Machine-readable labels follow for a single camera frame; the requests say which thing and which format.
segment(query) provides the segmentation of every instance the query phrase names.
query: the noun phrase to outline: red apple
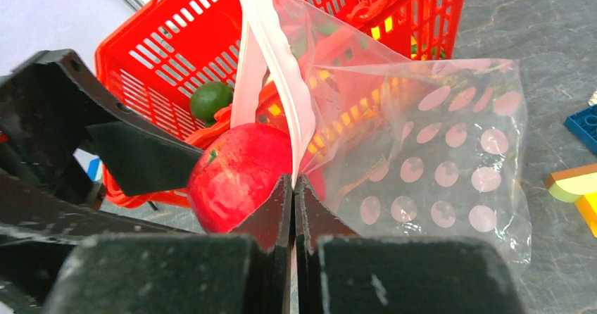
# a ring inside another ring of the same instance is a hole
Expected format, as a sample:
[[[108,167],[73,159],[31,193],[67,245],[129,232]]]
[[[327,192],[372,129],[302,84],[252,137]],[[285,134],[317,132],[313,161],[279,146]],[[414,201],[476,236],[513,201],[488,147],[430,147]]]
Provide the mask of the red apple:
[[[286,133],[263,124],[240,125],[219,136],[195,165],[189,202],[205,231],[229,232],[265,202],[281,175],[291,172]],[[321,172],[313,176],[323,192]]]

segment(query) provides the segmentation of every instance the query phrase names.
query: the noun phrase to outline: basket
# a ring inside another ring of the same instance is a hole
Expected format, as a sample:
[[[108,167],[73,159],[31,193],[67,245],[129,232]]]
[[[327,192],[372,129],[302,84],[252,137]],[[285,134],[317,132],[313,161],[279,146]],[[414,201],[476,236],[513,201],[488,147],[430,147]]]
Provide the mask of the basket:
[[[451,56],[464,2],[306,1],[415,60]],[[230,128],[230,107],[218,112],[214,126],[205,128],[192,118],[189,98],[206,82],[234,85],[241,19],[239,0],[151,0],[100,44],[95,54],[97,76],[114,96],[142,117],[204,149]],[[210,25],[218,26],[217,34]],[[330,42],[329,50],[342,55],[346,46]],[[318,80],[325,80],[325,73],[311,78],[312,86]],[[370,113],[376,102],[379,97],[374,91],[371,97],[347,107],[346,118],[334,127],[335,132],[341,132],[338,130],[343,124],[345,127],[361,118],[365,111]],[[275,86],[266,85],[260,94],[258,119],[283,127],[283,112]],[[323,136],[313,137],[310,153],[316,154],[324,147]],[[184,189],[126,196],[105,166],[103,176],[106,197],[118,206],[135,208],[154,201],[189,207]]]

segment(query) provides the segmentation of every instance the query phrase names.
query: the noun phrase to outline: plastic bag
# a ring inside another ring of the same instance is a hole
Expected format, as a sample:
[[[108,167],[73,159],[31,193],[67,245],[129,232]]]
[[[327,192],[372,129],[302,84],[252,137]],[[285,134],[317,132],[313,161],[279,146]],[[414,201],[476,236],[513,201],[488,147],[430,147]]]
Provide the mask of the plastic bag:
[[[519,184],[527,112],[514,61],[409,61],[302,0],[241,0],[232,126],[254,123],[267,68],[294,174],[363,236],[469,236],[514,275],[530,262]]]

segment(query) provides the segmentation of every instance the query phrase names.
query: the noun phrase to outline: orange toy block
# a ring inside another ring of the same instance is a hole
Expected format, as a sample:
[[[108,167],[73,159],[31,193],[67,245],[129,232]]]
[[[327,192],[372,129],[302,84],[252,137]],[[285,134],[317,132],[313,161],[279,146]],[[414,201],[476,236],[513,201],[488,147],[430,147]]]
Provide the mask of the orange toy block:
[[[554,198],[574,203],[581,196],[597,192],[597,164],[554,172],[545,186]]]
[[[582,196],[574,204],[577,206],[584,221],[589,226],[593,236],[597,238],[597,193]]]

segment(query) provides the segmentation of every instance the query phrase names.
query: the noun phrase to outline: gray marble table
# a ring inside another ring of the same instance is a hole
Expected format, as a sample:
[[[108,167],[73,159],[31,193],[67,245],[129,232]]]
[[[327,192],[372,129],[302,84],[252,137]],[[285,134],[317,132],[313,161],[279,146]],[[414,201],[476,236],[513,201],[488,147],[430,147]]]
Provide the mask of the gray marble table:
[[[529,314],[597,313],[597,238],[573,204],[543,181],[553,171],[596,162],[563,126],[597,89],[597,0],[466,0],[454,58],[521,60],[529,110],[522,174],[533,224],[532,262],[518,280]],[[201,232],[188,210],[159,206],[123,215]]]

